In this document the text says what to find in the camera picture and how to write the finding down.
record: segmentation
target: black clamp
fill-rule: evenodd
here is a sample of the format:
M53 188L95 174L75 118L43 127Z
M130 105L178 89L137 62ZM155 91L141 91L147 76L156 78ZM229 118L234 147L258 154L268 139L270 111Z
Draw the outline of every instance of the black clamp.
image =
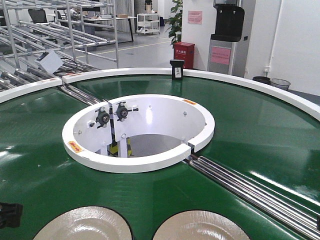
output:
M0 202L0 229L19 227L22 210L21 204Z
M100 124L100 126L97 126L97 129L101 127L105 128L110 120L109 113L106 112L104 107L100 107L98 110L95 110L95 112L98 112L98 116L96 117L95 122Z
M116 115L117 115L117 117L119 118L118 119L118 121L121 121L121 122L123 122L126 118L127 118L127 116L128 116L128 112L132 112L132 111L139 111L139 108L135 108L135 109L127 109L126 107L125 107L125 101L121 101L121 102L119 102L118 103L118 108L117 108L117 110L116 110Z
M320 231L320 216L316 216L316 228Z

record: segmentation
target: beige disc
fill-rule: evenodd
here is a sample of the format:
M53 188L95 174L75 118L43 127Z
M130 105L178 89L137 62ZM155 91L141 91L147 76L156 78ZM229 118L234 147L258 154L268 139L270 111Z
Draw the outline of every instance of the beige disc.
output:
M228 218L210 211L191 210L167 219L153 240L250 240Z
M67 211L45 225L33 240L132 240L127 222L115 211L86 206Z

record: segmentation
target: office chair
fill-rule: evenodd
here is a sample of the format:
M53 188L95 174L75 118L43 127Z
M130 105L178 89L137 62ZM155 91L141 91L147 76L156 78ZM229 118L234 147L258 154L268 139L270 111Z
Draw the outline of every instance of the office chair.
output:
M58 15L58 19L62 20L60 12L57 11L57 15ZM64 27L67 27L67 28L69 27L67 22L61 21L60 24L61 24L61 26L64 26Z
M0 18L0 26L6 26L7 23L6 23L6 19L4 18L4 11L3 10L0 10L0 16L2 16Z
M43 24L43 23L47 23L47 16L46 16L46 12L43 8L40 9L28 9L28 13L32 19L32 22L34 24ZM43 33L39 32L39 31L33 31L34 34L39 34L42 35ZM48 38L49 41L53 41L56 44L58 43L58 41L55 38Z

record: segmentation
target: circular opening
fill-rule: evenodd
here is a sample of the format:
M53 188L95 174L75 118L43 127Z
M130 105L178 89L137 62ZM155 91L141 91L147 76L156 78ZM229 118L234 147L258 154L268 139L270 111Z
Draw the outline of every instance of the circular opening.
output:
M182 161L211 140L214 127L210 112L196 102L145 94L79 111L65 124L62 138L69 155L88 167L136 173Z

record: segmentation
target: green conveyor belt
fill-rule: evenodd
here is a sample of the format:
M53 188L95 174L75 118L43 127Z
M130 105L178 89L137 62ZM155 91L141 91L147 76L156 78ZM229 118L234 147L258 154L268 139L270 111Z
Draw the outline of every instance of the green conveyor belt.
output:
M183 83L170 78L108 77L74 85L104 99L166 94L198 102L212 113L216 127L211 143L197 155L319 212L318 121L253 90L199 78L184 77ZM163 221L186 210L219 213L252 240L304 239L184 163L119 174L74 161L63 147L61 131L85 107L54 88L0 104L0 202L24 206L21 226L0 229L0 240L31 240L53 218L83 206L117 211L130 224L135 240L151 240Z

